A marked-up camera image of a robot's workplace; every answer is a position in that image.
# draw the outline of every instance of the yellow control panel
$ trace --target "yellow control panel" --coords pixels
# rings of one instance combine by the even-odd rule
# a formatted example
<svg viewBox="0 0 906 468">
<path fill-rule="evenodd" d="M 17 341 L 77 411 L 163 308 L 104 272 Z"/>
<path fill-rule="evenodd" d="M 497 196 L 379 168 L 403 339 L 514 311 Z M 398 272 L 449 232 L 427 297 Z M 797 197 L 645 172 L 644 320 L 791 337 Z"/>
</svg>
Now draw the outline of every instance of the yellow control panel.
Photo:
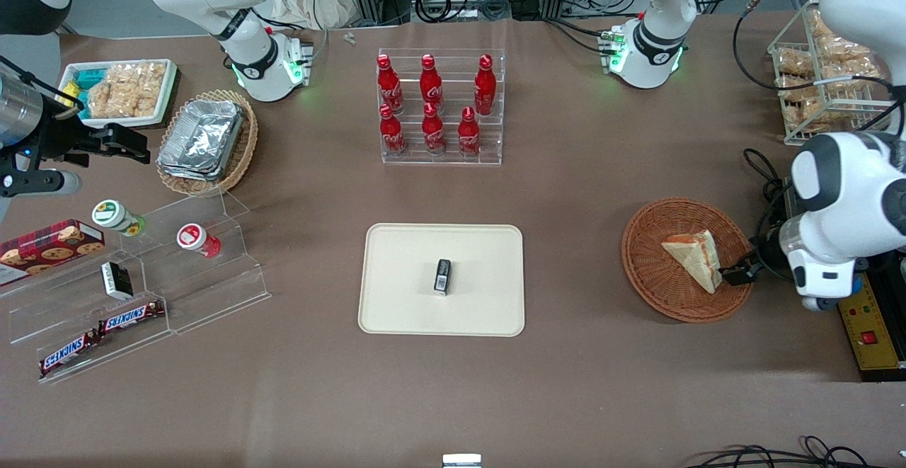
<svg viewBox="0 0 906 468">
<path fill-rule="evenodd" d="M 900 359 L 884 326 L 874 291 L 867 278 L 863 278 L 863 284 L 858 293 L 837 304 L 847 326 L 852 352 L 863 371 L 897 369 Z"/>
</svg>

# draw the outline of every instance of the bread slice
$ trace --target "bread slice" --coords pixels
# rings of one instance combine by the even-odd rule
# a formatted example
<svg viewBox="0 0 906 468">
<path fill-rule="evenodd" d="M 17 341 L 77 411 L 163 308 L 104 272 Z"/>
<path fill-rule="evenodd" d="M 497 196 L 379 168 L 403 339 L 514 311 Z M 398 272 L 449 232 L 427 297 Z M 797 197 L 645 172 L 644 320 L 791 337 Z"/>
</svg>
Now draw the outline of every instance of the bread slice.
<svg viewBox="0 0 906 468">
<path fill-rule="evenodd" d="M 714 294 L 721 277 L 721 260 L 714 245 L 714 236 L 707 229 L 695 234 L 677 234 L 660 242 L 705 291 Z"/>
</svg>

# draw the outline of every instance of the small jar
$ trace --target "small jar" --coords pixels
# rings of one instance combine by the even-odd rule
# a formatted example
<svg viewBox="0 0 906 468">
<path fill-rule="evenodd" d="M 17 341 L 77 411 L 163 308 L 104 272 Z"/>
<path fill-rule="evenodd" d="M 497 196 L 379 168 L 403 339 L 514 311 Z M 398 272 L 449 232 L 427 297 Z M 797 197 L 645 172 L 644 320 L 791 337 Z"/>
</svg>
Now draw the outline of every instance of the small jar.
<svg viewBox="0 0 906 468">
<path fill-rule="evenodd" d="M 123 236 L 138 236 L 145 229 L 145 219 L 126 210 L 119 200 L 102 200 L 91 211 L 91 219 L 97 225 Z"/>
<path fill-rule="evenodd" d="M 198 224 L 185 224 L 176 235 L 176 242 L 186 251 L 198 252 L 206 258 L 220 253 L 220 239 Z"/>
</svg>

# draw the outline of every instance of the cookie image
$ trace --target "cookie image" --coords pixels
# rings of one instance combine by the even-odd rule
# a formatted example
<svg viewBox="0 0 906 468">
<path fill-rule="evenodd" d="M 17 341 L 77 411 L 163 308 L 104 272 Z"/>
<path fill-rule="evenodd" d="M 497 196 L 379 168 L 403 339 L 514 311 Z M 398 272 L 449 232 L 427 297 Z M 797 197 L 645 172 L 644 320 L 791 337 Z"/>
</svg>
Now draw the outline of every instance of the cookie image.
<svg viewBox="0 0 906 468">
<path fill-rule="evenodd" d="M 66 243 L 67 245 L 78 245 L 81 240 L 85 239 L 85 235 L 81 233 L 81 230 L 79 230 L 79 228 L 70 226 L 59 232 L 57 239 Z"/>
<path fill-rule="evenodd" d="M 91 254 L 94 252 L 103 251 L 103 249 L 104 249 L 104 244 L 101 242 L 96 242 L 96 243 L 86 243 L 85 245 L 79 246 L 76 250 L 80 254 Z"/>
<path fill-rule="evenodd" d="M 37 275 L 37 274 L 45 271 L 45 269 L 48 269 L 48 268 L 52 268 L 52 266 L 51 265 L 34 265 L 32 268 L 27 268 L 25 271 L 29 275 Z"/>
<path fill-rule="evenodd" d="M 55 246 L 53 249 L 43 251 L 41 256 L 48 261 L 59 261 L 60 259 L 71 258 L 72 254 L 74 252 L 71 249 L 66 249 L 65 246 Z"/>
<path fill-rule="evenodd" d="M 20 256 L 19 249 L 12 249 L 12 251 L 7 251 L 6 254 L 0 256 L 0 262 L 4 265 L 20 266 L 34 260 L 35 256 Z"/>
</svg>

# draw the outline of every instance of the red switch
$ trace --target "red switch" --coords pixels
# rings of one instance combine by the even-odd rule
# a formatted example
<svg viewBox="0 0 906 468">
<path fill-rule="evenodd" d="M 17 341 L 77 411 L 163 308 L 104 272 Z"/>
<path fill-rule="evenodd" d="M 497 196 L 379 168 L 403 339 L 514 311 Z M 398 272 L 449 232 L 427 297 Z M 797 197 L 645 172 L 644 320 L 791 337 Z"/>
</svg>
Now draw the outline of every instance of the red switch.
<svg viewBox="0 0 906 468">
<path fill-rule="evenodd" d="M 878 337 L 874 335 L 874 330 L 861 333 L 861 343 L 878 343 Z"/>
</svg>

